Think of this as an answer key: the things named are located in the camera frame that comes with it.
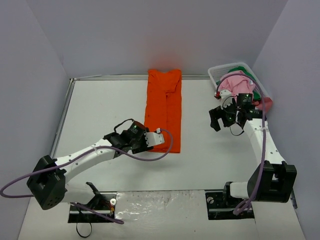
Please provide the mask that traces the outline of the orange t-shirt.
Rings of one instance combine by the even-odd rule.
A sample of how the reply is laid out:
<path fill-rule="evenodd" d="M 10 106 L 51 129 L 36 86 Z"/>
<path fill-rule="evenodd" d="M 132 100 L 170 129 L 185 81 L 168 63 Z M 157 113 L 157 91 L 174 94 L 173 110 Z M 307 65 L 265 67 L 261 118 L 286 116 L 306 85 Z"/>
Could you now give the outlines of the orange t-shirt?
<path fill-rule="evenodd" d="M 163 133 L 164 143 L 152 150 L 156 153 L 169 151 L 173 154 L 181 152 L 182 121 L 182 71 L 173 69 L 160 72 L 156 69 L 148 71 L 147 97 L 144 125 L 150 131 L 165 129 L 173 136 L 173 145 L 167 132 Z"/>

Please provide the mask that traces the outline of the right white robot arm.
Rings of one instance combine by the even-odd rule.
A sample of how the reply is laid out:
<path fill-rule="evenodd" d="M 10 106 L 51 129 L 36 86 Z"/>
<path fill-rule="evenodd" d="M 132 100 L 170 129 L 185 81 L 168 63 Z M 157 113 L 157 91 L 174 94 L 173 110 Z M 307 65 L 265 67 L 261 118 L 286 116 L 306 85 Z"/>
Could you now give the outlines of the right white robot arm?
<path fill-rule="evenodd" d="M 247 182 L 228 182 L 222 202 L 229 207 L 240 199 L 256 202 L 286 203 L 297 176 L 294 165 L 288 164 L 278 151 L 268 128 L 266 116 L 253 105 L 253 94 L 240 93 L 233 97 L 228 90 L 215 96 L 220 105 L 209 111 L 210 126 L 215 131 L 238 125 L 248 136 L 257 161 L 257 168 Z"/>

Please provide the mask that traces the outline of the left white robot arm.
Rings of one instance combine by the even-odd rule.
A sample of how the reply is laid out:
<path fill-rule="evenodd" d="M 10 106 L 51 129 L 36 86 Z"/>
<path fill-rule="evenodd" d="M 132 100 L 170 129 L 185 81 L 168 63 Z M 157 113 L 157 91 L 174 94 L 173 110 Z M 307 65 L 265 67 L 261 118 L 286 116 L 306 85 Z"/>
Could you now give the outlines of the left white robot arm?
<path fill-rule="evenodd" d="M 88 180 L 71 183 L 71 179 L 125 153 L 150 150 L 146 141 L 148 132 L 148 127 L 134 121 L 122 133 L 109 133 L 75 153 L 58 158 L 46 155 L 36 164 L 27 186 L 43 210 L 49 210 L 59 203 L 80 203 L 95 209 L 101 203 L 97 188 Z"/>

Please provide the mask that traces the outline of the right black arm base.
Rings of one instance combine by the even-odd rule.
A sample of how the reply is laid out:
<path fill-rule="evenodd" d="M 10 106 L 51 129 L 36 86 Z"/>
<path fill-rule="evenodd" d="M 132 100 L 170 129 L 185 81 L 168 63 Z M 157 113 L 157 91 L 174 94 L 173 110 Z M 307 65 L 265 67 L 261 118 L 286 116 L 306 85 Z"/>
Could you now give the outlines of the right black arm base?
<path fill-rule="evenodd" d="M 254 219 L 253 208 L 245 209 L 242 213 L 233 213 L 241 198 L 232 197 L 230 194 L 231 182 L 227 182 L 223 189 L 205 190 L 207 216 L 210 221 Z"/>

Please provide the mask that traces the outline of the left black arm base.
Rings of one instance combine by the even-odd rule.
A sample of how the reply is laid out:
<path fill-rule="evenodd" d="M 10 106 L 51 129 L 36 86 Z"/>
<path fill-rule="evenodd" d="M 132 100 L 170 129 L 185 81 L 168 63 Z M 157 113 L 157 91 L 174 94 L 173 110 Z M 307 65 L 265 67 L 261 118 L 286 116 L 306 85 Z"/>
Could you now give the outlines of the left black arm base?
<path fill-rule="evenodd" d="M 115 210 L 117 204 L 116 192 L 102 192 L 99 191 L 91 182 L 86 182 L 87 187 L 90 187 L 93 198 L 86 204 L 83 204 L 88 209 L 98 212 L 108 218 L 115 219 Z M 91 211 L 81 209 L 71 205 L 69 208 L 68 223 L 111 223 L 109 219 L 104 219 Z"/>

